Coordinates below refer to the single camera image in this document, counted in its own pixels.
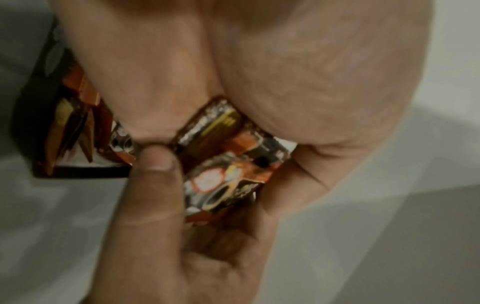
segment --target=human hand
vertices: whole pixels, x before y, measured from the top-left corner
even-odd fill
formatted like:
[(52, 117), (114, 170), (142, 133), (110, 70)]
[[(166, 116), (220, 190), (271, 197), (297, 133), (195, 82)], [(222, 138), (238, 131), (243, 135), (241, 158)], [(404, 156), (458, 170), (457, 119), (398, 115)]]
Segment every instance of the human hand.
[(103, 244), (86, 304), (252, 303), (279, 220), (261, 203), (185, 227), (182, 169), (140, 152)]
[(324, 196), (398, 123), (422, 74), (432, 0), (50, 0), (139, 142), (211, 97), (299, 146), (263, 188), (272, 215)]

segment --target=finger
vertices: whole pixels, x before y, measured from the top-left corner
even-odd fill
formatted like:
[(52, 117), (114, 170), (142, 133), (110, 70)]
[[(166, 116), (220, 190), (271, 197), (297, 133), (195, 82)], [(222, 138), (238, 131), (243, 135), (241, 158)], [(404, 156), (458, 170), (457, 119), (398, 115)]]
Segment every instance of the finger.
[(160, 294), (168, 295), (177, 290), (183, 224), (181, 166), (166, 147), (146, 147), (111, 221), (92, 296), (124, 293), (125, 299), (142, 298), (143, 291), (160, 288)]
[(373, 150), (298, 146), (263, 187), (259, 201), (273, 216), (291, 215), (332, 191)]

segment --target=white surface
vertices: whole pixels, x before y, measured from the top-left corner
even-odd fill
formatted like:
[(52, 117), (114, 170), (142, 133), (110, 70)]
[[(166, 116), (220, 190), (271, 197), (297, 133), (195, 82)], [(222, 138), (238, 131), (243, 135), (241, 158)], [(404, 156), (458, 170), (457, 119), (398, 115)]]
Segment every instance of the white surface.
[[(407, 119), (322, 204), (282, 224), (259, 303), (478, 302), (479, 13), (478, 0), (437, 1)], [(124, 183), (32, 180), (7, 140), (49, 20), (43, 2), (0, 0), (1, 303), (76, 303)]]

